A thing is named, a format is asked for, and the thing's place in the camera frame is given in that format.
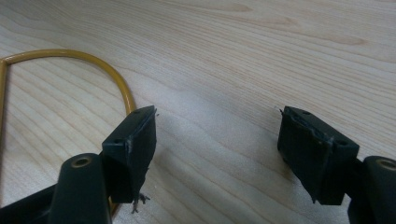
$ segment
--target yellow tube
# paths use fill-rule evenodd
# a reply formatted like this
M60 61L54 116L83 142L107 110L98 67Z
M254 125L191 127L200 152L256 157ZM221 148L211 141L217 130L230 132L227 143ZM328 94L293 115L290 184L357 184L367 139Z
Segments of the yellow tube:
M0 61L0 143L2 138L3 131L3 113L4 113L4 101L6 95L6 72L7 72L7 63L6 61Z
M11 65L13 63L19 63L31 59L37 58L47 58L47 57L67 57L67 58L76 58L81 59L83 61L94 63L98 67L105 70L116 82L117 86L119 87L122 98L125 104L125 111L126 114L130 114L132 111L135 110L134 105L134 98L132 97L131 92L128 89L128 86L125 83L125 80L122 78L119 72L114 69L110 64L106 63L105 61L91 55L88 53L84 53L77 50L72 49L41 49L41 50L34 50L28 51L20 54L15 54L6 58L1 59L1 63L6 63L7 65ZM0 71L0 78L6 79L6 70ZM0 109L3 110L3 104L0 104Z
M1 130L3 128L4 102L5 102L6 82L7 82L7 66L27 60L32 60L37 58L47 58L47 57L76 58L89 63L96 64L98 67L105 70L114 79L117 86L119 87L124 101L126 115L129 115L132 111L135 110L134 98L131 92L129 91L129 88L125 80L122 78L122 76L116 69L114 69L110 64L106 63L105 61L91 54L84 53L81 51L71 50L71 49L41 49L41 50L28 51L0 59L0 139L2 139ZM111 214L113 215L117 208L117 205L115 203L112 203L111 200L109 200L109 202L110 202L110 211Z

